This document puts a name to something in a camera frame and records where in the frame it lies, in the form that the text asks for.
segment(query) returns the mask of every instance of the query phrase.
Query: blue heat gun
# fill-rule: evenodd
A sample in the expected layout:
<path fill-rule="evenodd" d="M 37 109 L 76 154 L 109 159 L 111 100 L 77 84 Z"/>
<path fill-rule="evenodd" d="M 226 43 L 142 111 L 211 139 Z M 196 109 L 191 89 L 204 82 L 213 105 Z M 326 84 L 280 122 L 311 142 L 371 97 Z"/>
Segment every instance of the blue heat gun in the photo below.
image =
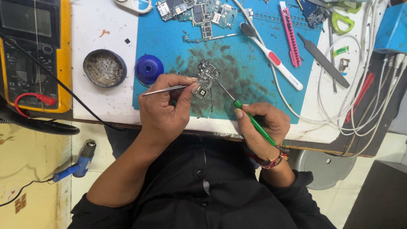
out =
<path fill-rule="evenodd" d="M 60 181 L 71 174 L 74 177 L 84 177 L 89 169 L 89 165 L 93 159 L 93 156 L 95 155 L 95 149 L 96 143 L 93 141 L 88 142 L 79 155 L 76 164 L 69 166 L 59 173 L 55 173 L 52 181 Z"/>

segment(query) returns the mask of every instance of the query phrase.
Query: hand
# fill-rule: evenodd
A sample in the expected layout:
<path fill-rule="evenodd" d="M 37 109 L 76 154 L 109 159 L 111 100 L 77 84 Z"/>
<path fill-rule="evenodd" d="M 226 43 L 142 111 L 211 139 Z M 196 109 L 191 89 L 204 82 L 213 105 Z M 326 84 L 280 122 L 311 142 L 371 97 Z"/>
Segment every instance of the hand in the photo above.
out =
<path fill-rule="evenodd" d="M 138 96 L 142 130 L 139 134 L 145 141 L 164 150 L 185 129 L 189 122 L 189 109 L 193 93 L 198 89 L 196 78 L 175 74 L 161 74 L 156 82 Z M 177 90 L 142 97 L 147 92 L 178 85 L 189 85 L 181 93 Z"/>
<path fill-rule="evenodd" d="M 253 103 L 251 105 L 243 104 L 243 111 L 235 109 L 239 129 L 246 140 L 248 147 L 261 159 L 275 160 L 280 151 L 272 146 L 253 126 L 246 112 L 252 115 L 264 116 L 264 130 L 274 140 L 276 145 L 281 145 L 288 130 L 290 129 L 290 117 L 277 109 L 275 106 L 267 103 Z"/>

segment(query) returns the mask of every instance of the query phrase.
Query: white table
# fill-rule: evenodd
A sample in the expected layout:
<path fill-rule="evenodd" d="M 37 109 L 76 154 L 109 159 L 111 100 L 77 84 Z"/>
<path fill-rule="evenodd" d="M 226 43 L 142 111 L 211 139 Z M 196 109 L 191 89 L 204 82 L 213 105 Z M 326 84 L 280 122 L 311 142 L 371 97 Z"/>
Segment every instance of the white table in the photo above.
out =
<path fill-rule="evenodd" d="M 134 65 L 136 56 L 138 17 L 126 8 L 116 5 L 113 0 L 71 0 L 72 2 L 72 86 L 73 92 L 104 121 L 140 125 L 140 113 L 132 106 Z M 384 0 L 378 10 L 381 21 L 388 0 Z M 357 14 L 349 14 L 355 21 L 349 34 L 361 37 L 365 3 Z M 102 34 L 103 29 L 110 34 Z M 327 21 L 324 23 L 325 33 L 321 32 L 318 48 L 325 53 L 329 48 Z M 359 48 L 351 38 L 341 40 L 335 49 L 349 46 L 349 53 L 335 58 L 337 67 L 340 58 L 351 59 L 346 76 L 352 82 L 356 72 Z M 127 77 L 122 84 L 113 88 L 100 88 L 94 85 L 85 75 L 82 64 L 85 56 L 93 50 L 105 48 L 119 54 L 126 62 Z M 314 61 L 310 74 L 301 116 L 321 120 L 325 117 L 320 113 L 317 104 L 317 86 L 321 67 Z M 357 79 L 362 76 L 360 70 Z M 338 93 L 333 93 L 332 78 L 322 78 L 322 95 L 324 105 L 331 116 L 337 114 L 346 95 L 347 89 L 337 84 Z M 73 116 L 75 119 L 96 120 L 77 101 L 73 101 Z M 223 134 L 238 134 L 237 122 L 225 119 L 191 118 L 186 129 Z M 286 139 L 330 143 L 339 135 L 339 130 L 332 124 L 311 124 L 300 119 L 298 124 L 292 124 Z"/>

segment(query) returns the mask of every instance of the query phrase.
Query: red probe plug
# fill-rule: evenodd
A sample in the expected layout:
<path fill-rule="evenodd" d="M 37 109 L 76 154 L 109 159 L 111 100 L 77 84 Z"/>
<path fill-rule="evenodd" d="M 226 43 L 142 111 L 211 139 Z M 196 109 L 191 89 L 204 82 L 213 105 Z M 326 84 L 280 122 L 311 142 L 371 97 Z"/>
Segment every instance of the red probe plug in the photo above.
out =
<path fill-rule="evenodd" d="M 17 96 L 17 98 L 14 100 L 14 108 L 18 111 L 18 113 L 20 113 L 20 115 L 27 117 L 28 116 L 26 114 L 24 114 L 23 112 L 21 112 L 20 108 L 18 107 L 18 100 L 21 99 L 21 97 L 24 97 L 26 95 L 32 95 L 35 96 L 37 99 L 39 99 L 40 101 L 43 101 L 45 104 L 47 105 L 54 105 L 57 100 L 48 96 L 45 96 L 43 94 L 35 94 L 35 93 L 22 93 L 21 95 Z"/>

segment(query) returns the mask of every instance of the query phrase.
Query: bracelet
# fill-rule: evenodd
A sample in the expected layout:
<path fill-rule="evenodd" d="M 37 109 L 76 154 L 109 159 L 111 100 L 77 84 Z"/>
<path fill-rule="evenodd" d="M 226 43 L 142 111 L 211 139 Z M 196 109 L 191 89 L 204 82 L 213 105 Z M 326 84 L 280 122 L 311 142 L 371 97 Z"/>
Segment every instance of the bracelet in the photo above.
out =
<path fill-rule="evenodd" d="M 265 169 L 269 169 L 271 167 L 279 165 L 283 159 L 288 160 L 287 154 L 285 154 L 281 150 L 280 150 L 280 155 L 274 161 L 270 161 L 270 160 L 266 161 L 264 159 L 259 158 L 257 155 L 252 155 L 250 153 L 247 153 L 247 155 L 249 157 L 253 158 L 259 166 L 261 166 L 262 168 L 265 168 Z"/>

